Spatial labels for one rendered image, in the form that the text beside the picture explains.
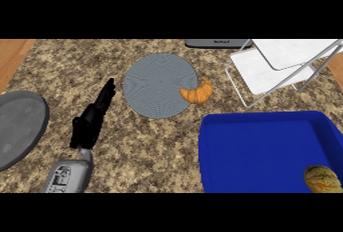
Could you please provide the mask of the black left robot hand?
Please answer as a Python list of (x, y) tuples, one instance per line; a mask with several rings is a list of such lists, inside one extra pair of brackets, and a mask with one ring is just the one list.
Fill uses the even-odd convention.
[(72, 149), (90, 150), (93, 148), (114, 95), (115, 84), (114, 79), (109, 78), (94, 103), (88, 104), (81, 115), (72, 120), (72, 136), (69, 142)]

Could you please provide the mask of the yellow-green tomato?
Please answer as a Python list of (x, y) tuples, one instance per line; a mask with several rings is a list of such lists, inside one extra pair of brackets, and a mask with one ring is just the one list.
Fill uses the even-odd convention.
[(313, 193), (343, 193), (337, 174), (325, 166), (306, 168), (304, 182)]

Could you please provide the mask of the blue plastic tray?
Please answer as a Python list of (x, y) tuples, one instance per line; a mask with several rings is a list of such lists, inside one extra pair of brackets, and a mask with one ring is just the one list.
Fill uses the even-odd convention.
[(306, 193), (306, 168), (343, 181), (343, 133), (319, 111), (208, 114), (198, 133), (207, 193)]

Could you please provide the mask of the grey round placemat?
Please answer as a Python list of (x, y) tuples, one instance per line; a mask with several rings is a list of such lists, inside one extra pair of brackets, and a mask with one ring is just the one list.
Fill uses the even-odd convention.
[(198, 86), (189, 62), (171, 53), (143, 56), (131, 65), (122, 81), (122, 95), (137, 114), (165, 119), (189, 107), (179, 90)]

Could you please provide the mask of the dark grey appliance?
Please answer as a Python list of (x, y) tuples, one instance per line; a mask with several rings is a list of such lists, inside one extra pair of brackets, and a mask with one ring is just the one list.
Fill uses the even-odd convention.
[(251, 39), (186, 39), (185, 45), (191, 48), (236, 49), (251, 47)]

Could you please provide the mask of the grey round plate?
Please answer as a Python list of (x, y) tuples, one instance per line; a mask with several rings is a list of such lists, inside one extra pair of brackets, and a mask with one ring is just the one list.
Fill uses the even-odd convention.
[(44, 134), (50, 107), (31, 91), (0, 95), (0, 172), (28, 155)]

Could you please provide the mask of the orange croissant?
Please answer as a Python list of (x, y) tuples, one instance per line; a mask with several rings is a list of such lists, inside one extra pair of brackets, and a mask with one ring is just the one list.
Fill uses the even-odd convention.
[(207, 102), (211, 93), (213, 93), (213, 87), (208, 78), (204, 79), (202, 84), (195, 89), (189, 89), (189, 90), (179, 89), (179, 94), (189, 103)]

